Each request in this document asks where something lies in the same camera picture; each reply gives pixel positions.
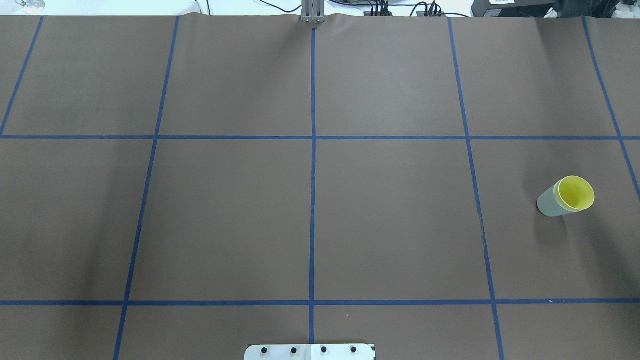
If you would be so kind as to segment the light green plastic cup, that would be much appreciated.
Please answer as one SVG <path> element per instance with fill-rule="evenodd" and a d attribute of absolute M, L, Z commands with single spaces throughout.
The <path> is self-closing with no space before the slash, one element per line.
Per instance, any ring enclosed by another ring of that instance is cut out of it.
<path fill-rule="evenodd" d="M 561 181 L 558 180 L 558 182 L 542 193 L 536 201 L 535 205 L 538 211 L 546 217 L 560 217 L 574 214 L 575 212 L 568 208 L 562 198 L 560 198 L 560 184 Z"/>

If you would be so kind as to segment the yellow plastic cup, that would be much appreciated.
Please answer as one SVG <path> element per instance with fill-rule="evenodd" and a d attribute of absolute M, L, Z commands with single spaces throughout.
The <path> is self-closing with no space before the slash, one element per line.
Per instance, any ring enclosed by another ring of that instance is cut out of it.
<path fill-rule="evenodd" d="M 552 192 L 556 203 L 563 210 L 576 213 L 587 210 L 595 202 L 595 191 L 585 178 L 570 175 L 558 180 Z"/>

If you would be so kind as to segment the brown paper table mat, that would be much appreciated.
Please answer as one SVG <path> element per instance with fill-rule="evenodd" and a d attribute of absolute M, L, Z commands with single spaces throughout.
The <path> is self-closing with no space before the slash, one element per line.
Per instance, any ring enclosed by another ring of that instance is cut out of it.
<path fill-rule="evenodd" d="M 638 19 L 2 16 L 0 157 L 3 360 L 639 358 Z"/>

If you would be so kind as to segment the black small computer box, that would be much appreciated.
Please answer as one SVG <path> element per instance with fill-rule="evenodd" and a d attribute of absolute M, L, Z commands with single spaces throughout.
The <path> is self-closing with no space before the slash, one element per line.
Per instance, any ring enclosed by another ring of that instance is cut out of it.
<path fill-rule="evenodd" d="M 474 18 L 544 18 L 555 0 L 474 0 Z"/>

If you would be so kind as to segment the aluminium frame post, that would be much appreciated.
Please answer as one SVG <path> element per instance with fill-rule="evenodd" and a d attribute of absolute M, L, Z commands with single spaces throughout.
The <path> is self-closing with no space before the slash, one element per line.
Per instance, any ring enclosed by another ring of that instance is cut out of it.
<path fill-rule="evenodd" d="M 301 22 L 305 24 L 322 24 L 326 21 L 324 0 L 302 0 Z"/>

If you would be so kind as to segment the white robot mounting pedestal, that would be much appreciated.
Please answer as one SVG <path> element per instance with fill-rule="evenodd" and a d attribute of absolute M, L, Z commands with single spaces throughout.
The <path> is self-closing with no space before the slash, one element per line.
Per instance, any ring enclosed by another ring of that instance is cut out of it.
<path fill-rule="evenodd" d="M 375 360 L 374 344 L 255 344 L 247 347 L 245 360 Z"/>

